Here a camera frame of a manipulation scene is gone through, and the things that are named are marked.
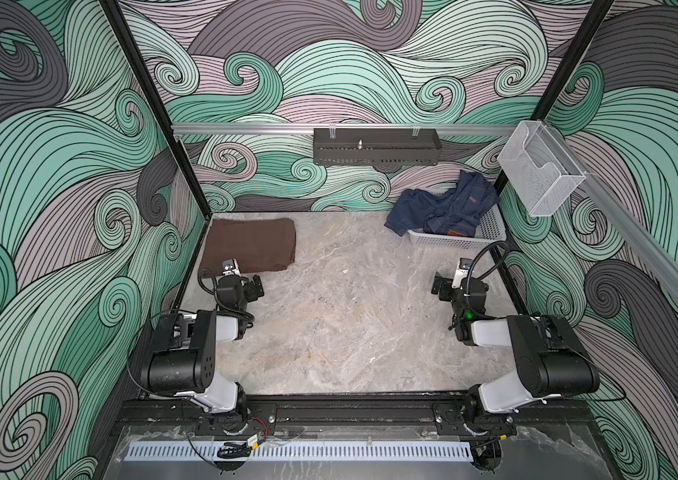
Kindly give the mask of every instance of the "white slotted strip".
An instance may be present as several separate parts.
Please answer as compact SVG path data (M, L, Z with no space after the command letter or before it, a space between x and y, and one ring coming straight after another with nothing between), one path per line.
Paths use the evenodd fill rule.
M192 446L206 458L214 462L225 460L216 456L224 442L194 441ZM157 461L201 461L186 441L132 442L128 447L126 462ZM395 461L395 462L472 462L469 444L466 442L439 441L314 441L290 440L287 442L270 441L254 450L247 458L249 462L278 461Z

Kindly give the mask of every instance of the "white plastic basket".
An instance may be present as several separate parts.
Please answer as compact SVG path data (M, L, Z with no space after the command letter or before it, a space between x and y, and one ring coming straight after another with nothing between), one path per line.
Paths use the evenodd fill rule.
M529 216L550 216L584 181L580 167L554 128L538 120L518 124L499 152L499 164Z
M499 205L494 205L480 219L480 225L475 229L475 237L424 234L421 230L409 230L408 238L413 245L440 245L455 248L483 248L496 240L506 240L502 214Z

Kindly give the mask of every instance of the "side wall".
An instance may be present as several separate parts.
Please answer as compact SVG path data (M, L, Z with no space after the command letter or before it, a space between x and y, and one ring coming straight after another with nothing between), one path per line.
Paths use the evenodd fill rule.
M189 268L203 218L135 85L97 0L0 0L0 478L92 476Z
M529 118L590 8L586 0L121 5L174 122L400 124ZM506 138L445 138L438 166L394 171L317 167L307 136L182 140L213 210L284 211L387 210L403 190L450 186L460 170L492 180Z
M666 3L607 19L548 121L678 263L678 2ZM501 197L529 310L567 316L627 393L591 403L626 478L678 478L678 309L583 192L551 218L529 218L511 187Z

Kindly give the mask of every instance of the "blue denim clothing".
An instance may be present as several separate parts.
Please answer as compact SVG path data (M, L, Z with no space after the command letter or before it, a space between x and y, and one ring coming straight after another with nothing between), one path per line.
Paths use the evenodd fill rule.
M407 230L426 234L475 236L480 218L499 201L497 191L478 172L459 172L457 187L443 195L405 190L384 224L403 236Z

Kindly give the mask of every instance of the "red wire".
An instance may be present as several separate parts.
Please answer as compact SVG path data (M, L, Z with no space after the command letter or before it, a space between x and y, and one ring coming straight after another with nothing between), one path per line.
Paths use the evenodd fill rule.
M251 417L251 420L258 420L259 423L265 428L265 437L269 435L269 429L267 428L267 424L264 422L264 420L258 417Z

